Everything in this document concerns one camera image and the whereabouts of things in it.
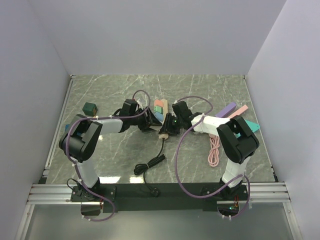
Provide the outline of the beige power strip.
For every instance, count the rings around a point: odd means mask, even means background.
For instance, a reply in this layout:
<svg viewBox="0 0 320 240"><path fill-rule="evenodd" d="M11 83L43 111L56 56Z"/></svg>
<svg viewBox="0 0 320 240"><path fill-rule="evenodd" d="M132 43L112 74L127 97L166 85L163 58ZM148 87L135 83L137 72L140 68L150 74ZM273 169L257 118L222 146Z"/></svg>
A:
<svg viewBox="0 0 320 240"><path fill-rule="evenodd" d="M168 101L164 98L162 99L157 99L157 100L161 100L163 102L163 121L161 121L162 123L162 126L164 125L165 123L165 118L166 118L166 114L168 113ZM162 140L166 140L169 135L167 133L160 133L160 127L158 128L158 130L156 130L158 132L158 138L159 139L162 139Z"/></svg>

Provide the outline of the purple power strip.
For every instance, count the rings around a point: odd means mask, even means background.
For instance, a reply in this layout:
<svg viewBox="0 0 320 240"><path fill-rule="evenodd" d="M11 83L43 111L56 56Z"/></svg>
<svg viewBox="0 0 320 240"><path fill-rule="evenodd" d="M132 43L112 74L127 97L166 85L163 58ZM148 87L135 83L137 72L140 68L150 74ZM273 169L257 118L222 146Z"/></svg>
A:
<svg viewBox="0 0 320 240"><path fill-rule="evenodd" d="M221 111L219 111L215 115L215 117L226 118L236 109L236 107L237 107L237 104L235 102L231 102L227 106L225 106Z"/></svg>

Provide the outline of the dark green cube plug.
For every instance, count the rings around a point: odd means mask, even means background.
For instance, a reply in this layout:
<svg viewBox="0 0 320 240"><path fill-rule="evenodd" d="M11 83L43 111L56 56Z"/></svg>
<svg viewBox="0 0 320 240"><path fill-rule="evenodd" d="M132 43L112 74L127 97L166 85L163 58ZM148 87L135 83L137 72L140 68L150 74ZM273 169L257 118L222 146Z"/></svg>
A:
<svg viewBox="0 0 320 240"><path fill-rule="evenodd" d="M94 117L97 114L97 112L93 111L94 107L97 107L95 103L86 102L83 105L82 111L86 116Z"/></svg>

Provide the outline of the pink power strip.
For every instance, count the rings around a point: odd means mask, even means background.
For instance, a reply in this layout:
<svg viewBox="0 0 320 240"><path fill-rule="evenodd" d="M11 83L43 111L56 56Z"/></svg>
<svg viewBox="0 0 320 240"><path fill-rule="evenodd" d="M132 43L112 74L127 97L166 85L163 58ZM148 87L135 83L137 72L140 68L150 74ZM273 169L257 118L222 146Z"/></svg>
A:
<svg viewBox="0 0 320 240"><path fill-rule="evenodd" d="M240 116L241 114L243 114L245 111L247 111L249 108L248 106L245 104L242 107L240 107L239 109L237 109L235 112L233 112L231 115L228 116L228 118L233 118L235 116Z"/></svg>

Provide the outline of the teal power strip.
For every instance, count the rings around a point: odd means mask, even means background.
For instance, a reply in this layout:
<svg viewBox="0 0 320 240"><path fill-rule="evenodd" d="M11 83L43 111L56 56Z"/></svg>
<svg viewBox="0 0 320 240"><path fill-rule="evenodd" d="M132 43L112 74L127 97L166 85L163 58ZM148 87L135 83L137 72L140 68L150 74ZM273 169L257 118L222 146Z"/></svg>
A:
<svg viewBox="0 0 320 240"><path fill-rule="evenodd" d="M257 132L260 129L260 125L258 123L249 120L245 120L245 122L253 133Z"/></svg>

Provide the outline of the blue cube adapter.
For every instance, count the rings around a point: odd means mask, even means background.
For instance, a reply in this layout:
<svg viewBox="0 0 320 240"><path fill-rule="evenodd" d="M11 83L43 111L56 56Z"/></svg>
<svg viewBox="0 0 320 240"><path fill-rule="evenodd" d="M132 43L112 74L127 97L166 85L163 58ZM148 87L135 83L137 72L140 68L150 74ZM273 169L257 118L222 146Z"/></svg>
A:
<svg viewBox="0 0 320 240"><path fill-rule="evenodd" d="M71 127L70 124L66 124L66 125L65 125L65 131L68 132L70 127Z"/></svg>

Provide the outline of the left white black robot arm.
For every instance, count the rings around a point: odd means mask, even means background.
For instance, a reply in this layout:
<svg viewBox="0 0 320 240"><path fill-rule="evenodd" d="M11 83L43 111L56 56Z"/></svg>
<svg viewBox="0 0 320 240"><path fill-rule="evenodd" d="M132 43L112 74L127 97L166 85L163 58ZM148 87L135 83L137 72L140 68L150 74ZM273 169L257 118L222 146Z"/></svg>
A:
<svg viewBox="0 0 320 240"><path fill-rule="evenodd" d="M161 127L155 114L147 106L142 108L134 99L126 99L119 108L108 117L93 119L77 114L68 130L59 140L59 148L72 162L83 187L82 195L88 201L96 200L100 195L100 179L90 160L97 146L99 136L110 133L123 133L131 126L137 126L142 132Z"/></svg>

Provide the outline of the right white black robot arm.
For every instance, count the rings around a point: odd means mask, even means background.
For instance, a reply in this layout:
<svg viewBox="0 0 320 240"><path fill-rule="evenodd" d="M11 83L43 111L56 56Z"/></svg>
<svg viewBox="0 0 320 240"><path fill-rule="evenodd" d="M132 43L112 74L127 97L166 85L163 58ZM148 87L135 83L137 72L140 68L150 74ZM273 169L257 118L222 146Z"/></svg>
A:
<svg viewBox="0 0 320 240"><path fill-rule="evenodd" d="M183 100L175 102L172 109L174 114L166 114L159 134L177 136L181 129L185 129L187 132L218 136L227 156L219 193L226 200L232 199L242 184L247 163L260 146L256 135L239 115L220 118L202 112L192 113Z"/></svg>

